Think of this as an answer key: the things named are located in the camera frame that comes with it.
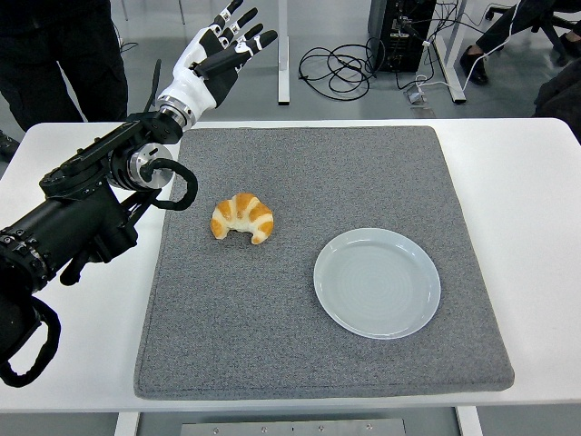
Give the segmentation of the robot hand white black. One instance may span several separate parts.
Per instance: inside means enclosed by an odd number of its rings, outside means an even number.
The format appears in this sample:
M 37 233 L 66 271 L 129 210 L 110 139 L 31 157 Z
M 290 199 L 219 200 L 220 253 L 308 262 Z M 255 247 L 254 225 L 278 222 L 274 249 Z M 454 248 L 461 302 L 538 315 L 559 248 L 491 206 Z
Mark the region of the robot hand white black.
M 230 2 L 213 21 L 200 29 L 172 70 L 172 83 L 160 92 L 157 106 L 182 129 L 195 125 L 201 115 L 220 106 L 238 79 L 240 70 L 278 34 L 254 21 L 253 7 L 233 20 L 241 1 Z

